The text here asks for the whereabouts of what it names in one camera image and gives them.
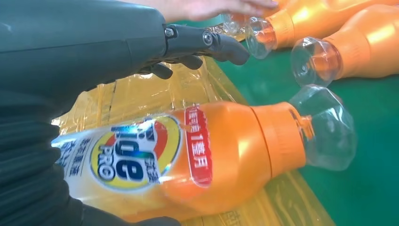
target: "clear plastic cap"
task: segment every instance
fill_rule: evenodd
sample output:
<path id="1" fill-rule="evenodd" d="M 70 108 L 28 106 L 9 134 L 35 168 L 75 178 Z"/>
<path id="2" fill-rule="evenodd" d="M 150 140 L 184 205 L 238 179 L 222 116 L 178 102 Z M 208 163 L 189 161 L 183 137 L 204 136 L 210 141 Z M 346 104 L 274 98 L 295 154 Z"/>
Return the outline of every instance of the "clear plastic cap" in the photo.
<path id="1" fill-rule="evenodd" d="M 289 102 L 311 119 L 312 134 L 303 130 L 307 164 L 334 171 L 348 168 L 355 157 L 357 137 L 353 118 L 341 100 L 325 87 L 308 85 Z"/>
<path id="2" fill-rule="evenodd" d="M 294 45 L 291 67 L 300 86 L 316 84 L 327 87 L 341 70 L 341 57 L 327 41 L 307 37 Z"/>
<path id="3" fill-rule="evenodd" d="M 266 58 L 277 44 L 273 26 L 266 19 L 258 17 L 251 17 L 246 22 L 245 39 L 249 52 L 256 59 Z"/>
<path id="4" fill-rule="evenodd" d="M 226 32 L 234 35 L 245 26 L 246 17 L 239 14 L 222 14 L 222 21 Z"/>

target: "bottle label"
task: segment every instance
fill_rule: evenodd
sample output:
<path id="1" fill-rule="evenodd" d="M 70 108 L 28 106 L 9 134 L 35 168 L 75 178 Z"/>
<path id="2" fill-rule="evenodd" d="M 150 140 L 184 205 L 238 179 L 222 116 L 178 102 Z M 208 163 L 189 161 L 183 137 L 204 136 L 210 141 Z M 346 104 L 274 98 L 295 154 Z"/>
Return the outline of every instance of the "bottle label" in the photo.
<path id="1" fill-rule="evenodd" d="M 212 156 L 207 129 L 207 118 L 197 106 L 184 111 L 187 154 L 190 173 L 194 183 L 200 187 L 208 187 L 212 182 Z"/>
<path id="2" fill-rule="evenodd" d="M 66 179 L 81 176 L 82 162 L 87 159 L 92 176 L 101 185 L 114 191 L 142 191 L 162 183 L 162 175 L 181 149 L 182 130 L 170 115 L 115 125 L 105 133 L 100 129 L 99 136 L 94 130 L 81 141 L 53 144 L 61 149 L 57 163 L 64 166 Z M 88 146 L 92 148 L 87 154 Z"/>
<path id="3" fill-rule="evenodd" d="M 57 164 L 72 197 L 133 221 L 168 212 L 164 189 L 212 182 L 207 118 L 197 106 L 60 136 L 52 146 L 61 149 Z"/>

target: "plastic bottle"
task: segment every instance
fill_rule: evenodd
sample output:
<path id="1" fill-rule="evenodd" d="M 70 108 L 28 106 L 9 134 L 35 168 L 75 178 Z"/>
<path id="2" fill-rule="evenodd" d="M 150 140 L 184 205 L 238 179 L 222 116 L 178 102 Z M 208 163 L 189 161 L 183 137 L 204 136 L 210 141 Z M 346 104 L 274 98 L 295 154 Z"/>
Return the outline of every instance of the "plastic bottle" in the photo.
<path id="1" fill-rule="evenodd" d="M 322 40 L 308 37 L 292 50 L 300 85 L 328 86 L 347 77 L 381 78 L 399 73 L 399 8 L 373 5 Z"/>
<path id="2" fill-rule="evenodd" d="M 245 30 L 248 49 L 254 57 L 263 59 L 272 49 L 293 47 L 305 37 L 325 38 L 369 6 L 398 3 L 398 0 L 293 0 L 265 20 L 249 19 Z"/>
<path id="3" fill-rule="evenodd" d="M 289 1 L 290 0 L 276 0 L 279 6 L 277 6 L 275 9 L 265 9 L 263 11 L 263 17 L 266 18 L 277 13 L 278 11 L 283 9 Z M 246 25 L 245 23 L 248 21 L 249 18 L 250 16 L 239 13 L 222 14 L 223 27 L 229 34 L 236 34 L 240 28 Z"/>
<path id="4" fill-rule="evenodd" d="M 196 105 L 55 139 L 72 197 L 136 222 L 227 211 L 306 163 L 344 170 L 353 119 L 327 88 L 289 103 Z"/>

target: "screw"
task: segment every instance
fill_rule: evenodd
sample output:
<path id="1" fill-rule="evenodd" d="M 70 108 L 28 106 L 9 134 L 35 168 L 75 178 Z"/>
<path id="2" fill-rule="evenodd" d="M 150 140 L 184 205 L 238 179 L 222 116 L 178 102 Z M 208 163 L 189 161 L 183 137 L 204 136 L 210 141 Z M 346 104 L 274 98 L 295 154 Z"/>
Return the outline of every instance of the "screw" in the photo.
<path id="1" fill-rule="evenodd" d="M 208 45 L 208 46 L 212 45 L 212 35 L 210 32 L 205 31 L 204 34 L 202 35 L 202 38 L 206 45 Z"/>
<path id="2" fill-rule="evenodd" d="M 172 28 L 167 28 L 167 29 L 165 29 L 165 35 L 166 35 L 166 37 L 170 38 L 175 35 L 175 32 L 173 31 Z"/>

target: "green table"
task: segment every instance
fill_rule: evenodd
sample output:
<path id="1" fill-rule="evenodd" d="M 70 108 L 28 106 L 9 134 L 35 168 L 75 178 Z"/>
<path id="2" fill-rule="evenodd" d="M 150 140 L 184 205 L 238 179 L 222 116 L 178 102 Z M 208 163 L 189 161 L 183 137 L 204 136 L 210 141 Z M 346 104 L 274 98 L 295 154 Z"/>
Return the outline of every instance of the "green table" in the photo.
<path id="1" fill-rule="evenodd" d="M 244 66 L 218 64 L 250 105 L 269 105 L 288 101 L 300 89 L 289 56 L 288 49 L 262 61 L 252 57 Z M 344 172 L 300 172 L 338 226 L 399 225 L 399 77 L 345 79 L 329 88 L 355 120 L 356 158 Z"/>

